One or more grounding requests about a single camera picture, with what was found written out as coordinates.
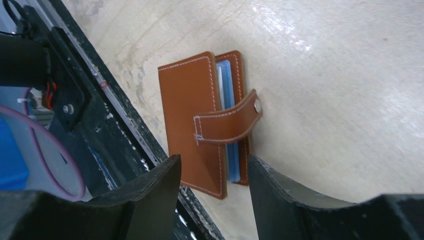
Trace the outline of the brown leather card holder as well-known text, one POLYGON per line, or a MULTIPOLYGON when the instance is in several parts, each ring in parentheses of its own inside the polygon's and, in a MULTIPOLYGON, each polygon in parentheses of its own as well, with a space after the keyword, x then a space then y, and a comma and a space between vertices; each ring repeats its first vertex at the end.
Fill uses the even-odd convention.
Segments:
POLYGON ((181 183, 226 198, 228 144, 236 144, 236 183, 248 185, 250 133, 263 111, 257 92, 245 89, 241 52, 206 51, 157 70, 168 153, 181 156, 181 183))

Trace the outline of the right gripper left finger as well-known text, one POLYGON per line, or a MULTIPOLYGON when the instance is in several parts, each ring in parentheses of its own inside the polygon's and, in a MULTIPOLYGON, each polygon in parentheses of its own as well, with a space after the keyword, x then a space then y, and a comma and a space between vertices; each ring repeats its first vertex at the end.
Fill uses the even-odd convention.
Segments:
POLYGON ((89 201, 43 191, 0 193, 3 240, 170 240, 181 181, 181 156, 89 201))

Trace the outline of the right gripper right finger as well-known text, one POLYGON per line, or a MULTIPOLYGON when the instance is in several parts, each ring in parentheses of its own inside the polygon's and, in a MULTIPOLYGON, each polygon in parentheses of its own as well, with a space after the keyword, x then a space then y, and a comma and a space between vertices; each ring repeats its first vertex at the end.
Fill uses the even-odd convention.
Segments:
POLYGON ((261 240, 421 240, 424 196, 382 194, 353 203, 330 197, 248 158, 249 189, 261 240))

